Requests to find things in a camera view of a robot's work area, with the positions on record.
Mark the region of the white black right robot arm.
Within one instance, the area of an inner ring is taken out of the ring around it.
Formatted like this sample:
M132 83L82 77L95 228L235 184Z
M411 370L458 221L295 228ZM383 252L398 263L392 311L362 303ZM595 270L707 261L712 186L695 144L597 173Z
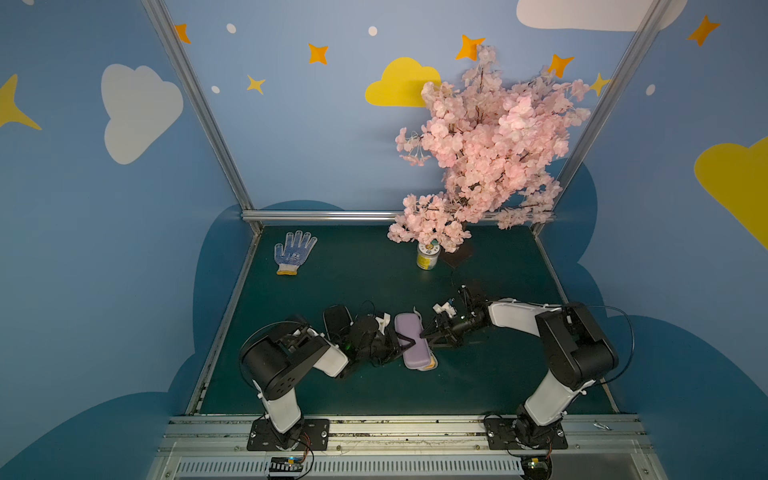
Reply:
M435 306L435 316L421 337L431 346L458 347L466 334L488 326L537 337L548 371L518 414L516 425L528 434L554 429L577 396L607 384L605 376L619 367L619 355L588 305L490 300L467 286L459 294L466 314L458 315L449 302Z

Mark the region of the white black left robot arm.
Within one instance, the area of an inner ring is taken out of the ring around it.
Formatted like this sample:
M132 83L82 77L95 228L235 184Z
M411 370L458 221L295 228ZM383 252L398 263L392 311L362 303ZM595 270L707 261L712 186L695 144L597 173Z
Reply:
M313 369L345 378L362 365L383 366L414 349L419 334L402 334L392 317L377 310L354 318L336 304L322 314L325 330L295 315L252 334L238 354L244 381L258 392L276 438L290 446L299 440L303 414L295 388Z

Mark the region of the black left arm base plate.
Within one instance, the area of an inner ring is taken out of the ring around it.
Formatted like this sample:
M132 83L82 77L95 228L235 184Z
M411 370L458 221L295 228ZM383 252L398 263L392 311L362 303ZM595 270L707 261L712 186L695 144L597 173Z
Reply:
M309 447L313 451L326 451L330 437L328 419L301 419L286 433L277 431L266 418L255 420L250 429L248 451L292 451Z

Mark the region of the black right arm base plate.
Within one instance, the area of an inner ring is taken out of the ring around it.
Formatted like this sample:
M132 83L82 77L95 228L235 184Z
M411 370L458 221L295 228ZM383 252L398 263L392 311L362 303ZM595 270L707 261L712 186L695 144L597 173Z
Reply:
M560 421L539 426L527 416L485 416L481 421L490 450L566 450L568 442Z

